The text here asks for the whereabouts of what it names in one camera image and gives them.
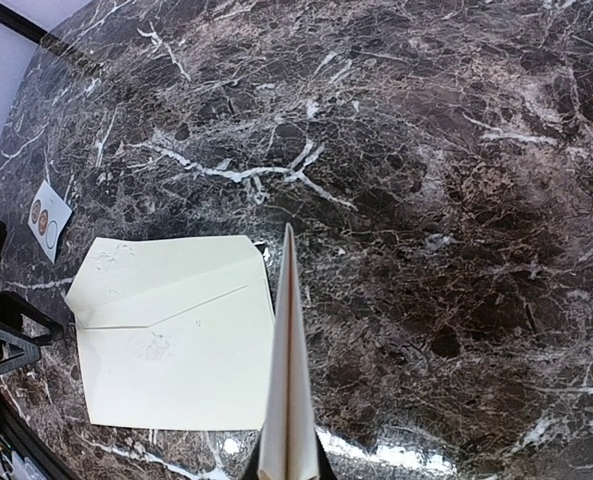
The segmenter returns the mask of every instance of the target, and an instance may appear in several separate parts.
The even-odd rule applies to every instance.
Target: orange circular sticker
[[[47,213],[47,210],[43,210],[42,212],[40,212],[40,216],[38,217],[38,233],[40,235],[45,235],[48,223],[49,213]]]
[[[40,214],[40,200],[36,200],[34,205],[32,205],[32,223],[36,223],[38,221],[38,215]]]

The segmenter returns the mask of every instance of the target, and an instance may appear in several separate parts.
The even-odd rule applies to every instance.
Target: marble table
[[[593,1],[97,0],[54,33],[0,143],[0,289],[71,321],[101,235],[246,234],[275,286],[291,222],[339,478],[593,479]],[[234,479],[257,437],[91,426],[73,327],[0,388],[85,479]]]

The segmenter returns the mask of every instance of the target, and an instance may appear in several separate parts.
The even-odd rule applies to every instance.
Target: sticker
[[[32,201],[27,224],[52,263],[56,260],[58,238],[71,215],[72,209],[43,182]]]

